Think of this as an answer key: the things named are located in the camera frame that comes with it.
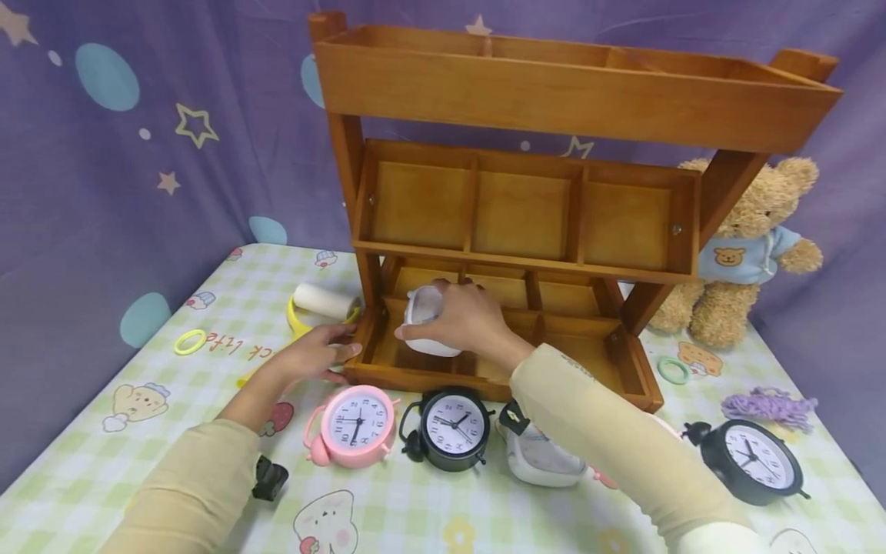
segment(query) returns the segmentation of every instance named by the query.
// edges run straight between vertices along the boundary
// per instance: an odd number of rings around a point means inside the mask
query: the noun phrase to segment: yellow tape dispenser
[[[286,321],[292,329],[290,342],[300,339],[317,325],[355,323],[360,319],[362,311],[358,296],[348,296],[318,285],[302,283],[295,288],[295,293],[286,303]],[[245,385],[256,370],[258,368],[238,379],[237,387]]]

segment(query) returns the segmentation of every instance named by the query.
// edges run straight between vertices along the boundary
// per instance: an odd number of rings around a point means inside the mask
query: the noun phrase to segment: wooden shelf
[[[406,293],[443,277],[471,277],[503,308],[508,326],[527,341],[547,342],[586,367],[611,390],[643,410],[661,405],[640,341],[618,320],[621,296],[600,278],[537,273],[514,268],[389,256],[382,268],[384,308],[370,308],[357,339],[365,345],[346,364],[354,383],[423,392],[461,385],[486,400],[510,399],[504,372],[471,353],[441,358],[412,350],[393,336],[403,323]]]
[[[701,174],[369,140],[354,246],[651,283],[694,280]]]
[[[744,59],[599,44],[365,26],[314,48],[334,113],[745,152],[798,150],[841,95]]]

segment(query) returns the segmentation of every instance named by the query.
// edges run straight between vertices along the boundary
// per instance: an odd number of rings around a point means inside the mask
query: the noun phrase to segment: blue circle pattern
[[[138,79],[126,60],[103,44],[86,43],[74,56],[77,76],[98,105],[126,112],[138,104]]]
[[[120,337],[132,348],[141,348],[172,317],[160,293],[147,293],[132,303],[120,320]]]
[[[261,215],[254,215],[249,218],[249,229],[253,232],[256,242],[263,242],[271,245],[286,245],[289,237],[286,235],[286,229],[279,222]]]
[[[308,54],[301,60],[301,86],[314,103],[321,108],[326,107],[323,102],[323,90],[320,88],[320,75],[317,73],[317,59],[314,54]]]

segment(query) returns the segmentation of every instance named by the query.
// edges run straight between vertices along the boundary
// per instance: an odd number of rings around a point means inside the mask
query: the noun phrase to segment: green checkered tablecloth
[[[212,418],[236,392],[237,379],[286,344],[291,332],[284,306],[302,281],[360,291],[351,254],[250,245],[224,261],[195,292],[194,301],[175,313],[0,497],[0,552],[95,551],[179,434]],[[174,354],[176,340],[192,329],[207,331],[212,340],[193,355]],[[692,348],[685,336],[644,332],[642,340],[653,365],[662,355]],[[665,405],[658,415],[676,428],[696,420],[718,424],[723,421],[719,403],[730,394],[747,394],[754,386],[798,394],[755,332],[719,359],[718,377],[695,376],[685,386],[661,381]],[[709,360],[708,365],[719,363]],[[504,442],[496,436],[487,451],[488,465],[474,471],[450,474],[414,464],[400,453],[399,444],[382,464],[364,470],[316,467],[305,459],[301,433],[307,415],[332,390],[332,385],[312,383],[283,399],[295,415],[280,428],[288,408],[283,406],[282,418],[268,426],[272,436],[262,439],[262,447],[290,470],[289,483],[276,503],[249,503],[225,551],[298,552],[293,522],[316,499],[353,508],[349,516],[359,536],[357,552],[665,550],[637,506],[590,477],[575,488],[558,490],[517,481],[506,464]],[[157,401],[147,414],[152,417],[127,423],[114,418],[118,391],[121,402],[139,392]],[[392,397],[402,398],[402,407],[417,395],[392,392]],[[821,422],[814,417],[813,423],[811,435],[778,432],[804,467],[812,500],[797,497],[767,508],[749,507],[755,525],[774,540],[773,552],[886,552],[882,507]]]

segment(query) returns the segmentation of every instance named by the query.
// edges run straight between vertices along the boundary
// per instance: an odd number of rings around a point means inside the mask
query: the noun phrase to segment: purple curtain
[[[874,311],[884,302],[871,272],[881,262],[870,254],[886,232],[876,224],[882,3],[4,0],[0,418],[16,425],[0,430],[0,490],[230,250],[253,241],[349,249],[306,24],[310,12],[334,9],[352,25],[464,30],[482,15],[497,35],[760,61],[785,46],[840,57],[831,82],[845,97],[803,152],[819,162],[820,183],[789,220],[821,245],[828,265],[779,275],[754,317],[797,383],[819,396],[847,453],[873,468],[882,446],[871,445],[886,443],[884,431],[851,421],[882,415],[882,402],[857,399],[886,381],[874,369]],[[397,121],[364,128],[557,154],[571,142]],[[676,164],[708,153],[579,139],[593,141],[590,156],[601,159]],[[872,486],[886,496],[886,482]]]

